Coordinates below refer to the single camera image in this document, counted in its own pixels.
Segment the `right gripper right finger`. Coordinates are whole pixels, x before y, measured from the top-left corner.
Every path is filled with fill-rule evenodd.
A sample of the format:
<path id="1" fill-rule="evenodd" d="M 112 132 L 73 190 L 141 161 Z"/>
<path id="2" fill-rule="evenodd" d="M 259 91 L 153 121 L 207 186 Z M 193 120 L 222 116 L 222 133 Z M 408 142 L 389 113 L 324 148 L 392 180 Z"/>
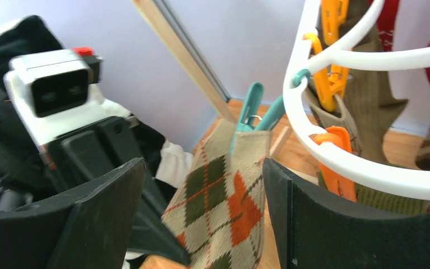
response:
<path id="1" fill-rule="evenodd" d="M 281 268 L 430 268 L 430 213 L 348 201 L 273 159 L 263 179 Z"/>

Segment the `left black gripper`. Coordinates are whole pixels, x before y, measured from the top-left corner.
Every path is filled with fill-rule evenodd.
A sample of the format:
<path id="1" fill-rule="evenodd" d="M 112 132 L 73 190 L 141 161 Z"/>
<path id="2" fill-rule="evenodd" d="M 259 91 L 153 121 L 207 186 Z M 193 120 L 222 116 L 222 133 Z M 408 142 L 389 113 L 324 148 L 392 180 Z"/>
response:
<path id="1" fill-rule="evenodd" d="M 7 95 L 0 91 L 0 188 L 42 200 L 52 195 L 43 162 Z"/>

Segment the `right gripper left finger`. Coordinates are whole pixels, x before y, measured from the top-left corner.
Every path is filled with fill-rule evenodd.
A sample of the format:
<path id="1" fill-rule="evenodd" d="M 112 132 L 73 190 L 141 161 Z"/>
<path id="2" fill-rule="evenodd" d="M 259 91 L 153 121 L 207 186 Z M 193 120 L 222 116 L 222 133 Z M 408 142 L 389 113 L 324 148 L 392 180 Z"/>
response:
<path id="1" fill-rule="evenodd" d="M 0 212 L 0 268 L 122 268 L 145 162 Z"/>

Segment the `argyle beige orange sock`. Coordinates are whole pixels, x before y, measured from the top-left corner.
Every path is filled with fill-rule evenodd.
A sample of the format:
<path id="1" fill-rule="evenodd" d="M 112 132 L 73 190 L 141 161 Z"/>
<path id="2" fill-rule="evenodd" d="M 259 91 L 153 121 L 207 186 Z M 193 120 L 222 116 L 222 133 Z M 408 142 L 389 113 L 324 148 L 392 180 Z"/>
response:
<path id="1" fill-rule="evenodd" d="M 220 120 L 198 147 L 162 222 L 189 254 L 189 268 L 257 268 L 264 245 L 262 164 L 269 131 L 238 132 Z"/>

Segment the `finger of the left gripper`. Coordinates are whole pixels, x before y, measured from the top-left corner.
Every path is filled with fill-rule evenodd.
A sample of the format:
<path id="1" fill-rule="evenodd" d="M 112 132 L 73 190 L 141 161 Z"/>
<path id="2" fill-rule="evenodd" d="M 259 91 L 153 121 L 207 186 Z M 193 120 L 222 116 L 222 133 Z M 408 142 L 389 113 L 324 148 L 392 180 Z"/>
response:
<path id="1" fill-rule="evenodd" d="M 185 247 L 161 221 L 176 192 L 175 187 L 153 176 L 161 164 L 162 145 L 162 135 L 151 127 L 143 123 L 131 127 L 122 117 L 107 117 L 47 144 L 49 176 L 56 191 L 63 192 L 143 157 L 147 167 L 128 250 L 188 265 Z"/>

